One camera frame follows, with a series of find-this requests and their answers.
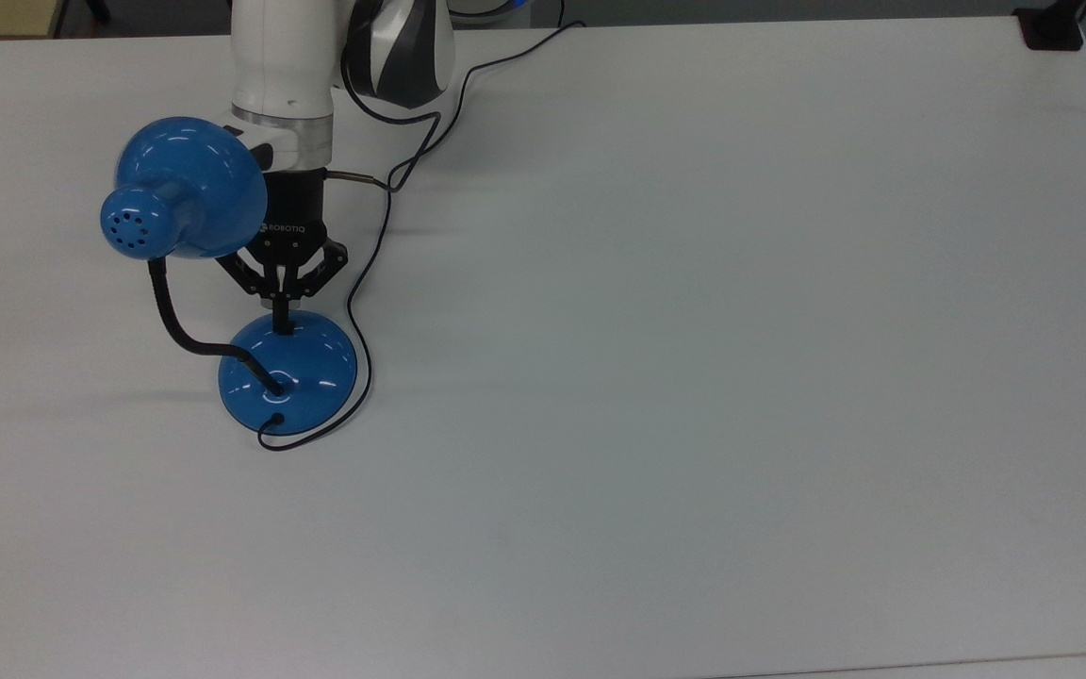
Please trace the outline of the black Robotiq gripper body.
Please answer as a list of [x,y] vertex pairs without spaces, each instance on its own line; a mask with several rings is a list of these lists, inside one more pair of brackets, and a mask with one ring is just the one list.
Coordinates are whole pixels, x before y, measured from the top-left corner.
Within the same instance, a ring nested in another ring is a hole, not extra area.
[[260,229],[260,265],[264,278],[299,276],[327,241],[323,222],[326,169],[281,171],[263,175],[266,216]]

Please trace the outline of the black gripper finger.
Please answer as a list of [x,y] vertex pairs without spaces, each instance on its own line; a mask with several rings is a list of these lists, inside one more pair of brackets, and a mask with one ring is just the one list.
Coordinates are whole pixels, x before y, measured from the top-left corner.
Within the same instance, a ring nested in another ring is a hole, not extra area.
[[258,244],[247,246],[244,251],[255,260],[258,268],[249,265],[241,251],[216,257],[216,262],[232,276],[242,291],[257,296],[260,301],[269,304],[272,331],[276,334],[288,331],[288,294],[285,292],[285,276],[279,272],[280,266],[288,265],[285,250],[279,241],[258,241]]
[[290,312],[326,287],[349,262],[345,246],[332,238],[288,238],[285,243],[285,332],[294,332]]

